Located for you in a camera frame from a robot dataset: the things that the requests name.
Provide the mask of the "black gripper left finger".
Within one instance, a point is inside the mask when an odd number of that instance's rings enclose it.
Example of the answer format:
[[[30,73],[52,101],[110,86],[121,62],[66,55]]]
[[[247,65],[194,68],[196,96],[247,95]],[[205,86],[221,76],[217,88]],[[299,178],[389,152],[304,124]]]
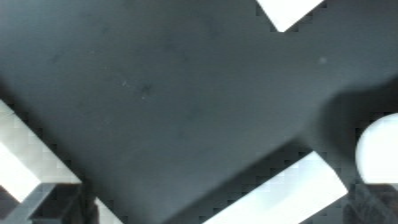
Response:
[[[84,183],[41,183],[0,224],[98,224],[98,205]]]

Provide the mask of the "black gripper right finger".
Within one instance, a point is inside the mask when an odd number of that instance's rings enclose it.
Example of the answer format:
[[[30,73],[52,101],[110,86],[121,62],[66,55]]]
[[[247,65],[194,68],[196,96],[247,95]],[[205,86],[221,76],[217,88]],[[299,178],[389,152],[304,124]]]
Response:
[[[354,184],[345,224],[398,224],[398,190],[389,184]]]

